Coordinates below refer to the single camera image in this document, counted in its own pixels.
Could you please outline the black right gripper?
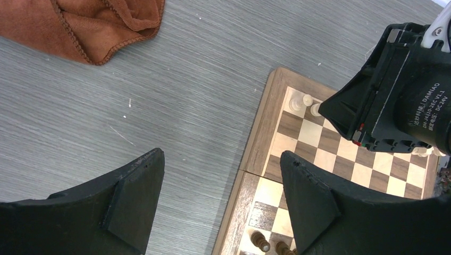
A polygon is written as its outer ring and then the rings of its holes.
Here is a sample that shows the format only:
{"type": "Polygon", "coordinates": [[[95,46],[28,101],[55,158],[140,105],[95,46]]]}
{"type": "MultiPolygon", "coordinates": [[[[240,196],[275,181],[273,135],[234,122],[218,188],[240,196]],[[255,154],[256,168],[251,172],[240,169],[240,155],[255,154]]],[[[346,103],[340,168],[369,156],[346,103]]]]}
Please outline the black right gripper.
{"type": "Polygon", "coordinates": [[[320,105],[343,138],[373,152],[450,154],[450,53],[442,41],[421,46],[427,29],[387,26],[361,70],[320,105]]]}

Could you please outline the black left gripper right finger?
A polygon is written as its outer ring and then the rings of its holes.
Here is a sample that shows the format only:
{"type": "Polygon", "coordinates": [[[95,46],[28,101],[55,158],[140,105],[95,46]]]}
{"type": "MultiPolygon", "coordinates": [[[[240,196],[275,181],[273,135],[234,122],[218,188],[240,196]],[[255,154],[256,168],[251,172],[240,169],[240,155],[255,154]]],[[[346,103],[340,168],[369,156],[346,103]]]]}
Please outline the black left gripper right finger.
{"type": "Polygon", "coordinates": [[[450,196],[372,190],[291,151],[280,167],[299,254],[450,254],[450,196]]]}

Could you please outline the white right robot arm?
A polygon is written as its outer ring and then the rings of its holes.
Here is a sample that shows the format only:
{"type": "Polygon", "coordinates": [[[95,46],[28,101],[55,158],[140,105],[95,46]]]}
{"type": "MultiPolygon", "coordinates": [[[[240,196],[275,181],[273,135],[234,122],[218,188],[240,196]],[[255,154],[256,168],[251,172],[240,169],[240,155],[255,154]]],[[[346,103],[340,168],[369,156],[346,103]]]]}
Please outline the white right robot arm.
{"type": "Polygon", "coordinates": [[[374,152],[450,154],[450,6],[430,25],[391,24],[361,70],[319,106],[339,134],[374,152]]]}

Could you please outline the light wooden king piece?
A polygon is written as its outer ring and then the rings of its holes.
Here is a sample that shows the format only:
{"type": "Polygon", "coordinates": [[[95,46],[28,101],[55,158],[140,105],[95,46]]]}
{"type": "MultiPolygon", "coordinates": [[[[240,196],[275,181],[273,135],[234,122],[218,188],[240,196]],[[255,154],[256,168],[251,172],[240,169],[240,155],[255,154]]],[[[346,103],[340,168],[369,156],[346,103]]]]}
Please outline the light wooden king piece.
{"type": "Polygon", "coordinates": [[[417,155],[419,157],[428,157],[433,152],[433,148],[416,147],[412,151],[412,155],[417,155]]]}

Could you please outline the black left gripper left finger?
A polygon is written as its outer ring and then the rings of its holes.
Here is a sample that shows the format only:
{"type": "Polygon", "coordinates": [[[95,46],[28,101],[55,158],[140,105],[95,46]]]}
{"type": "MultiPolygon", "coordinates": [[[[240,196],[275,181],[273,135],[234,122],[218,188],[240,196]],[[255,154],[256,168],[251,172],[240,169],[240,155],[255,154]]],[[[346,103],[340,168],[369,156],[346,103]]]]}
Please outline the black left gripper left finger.
{"type": "Polygon", "coordinates": [[[1,203],[1,254],[145,254],[164,178],[160,148],[46,199],[1,203]]]}

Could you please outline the light wooden rook corner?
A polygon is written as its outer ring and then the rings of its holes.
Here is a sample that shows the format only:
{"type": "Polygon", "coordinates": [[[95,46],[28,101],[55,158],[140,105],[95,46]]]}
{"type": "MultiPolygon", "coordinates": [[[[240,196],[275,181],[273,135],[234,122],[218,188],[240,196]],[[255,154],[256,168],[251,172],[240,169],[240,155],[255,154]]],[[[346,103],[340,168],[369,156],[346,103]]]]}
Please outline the light wooden rook corner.
{"type": "Polygon", "coordinates": [[[289,101],[289,107],[292,111],[300,111],[303,108],[313,105],[313,98],[311,95],[305,94],[302,96],[293,96],[289,101]]]}

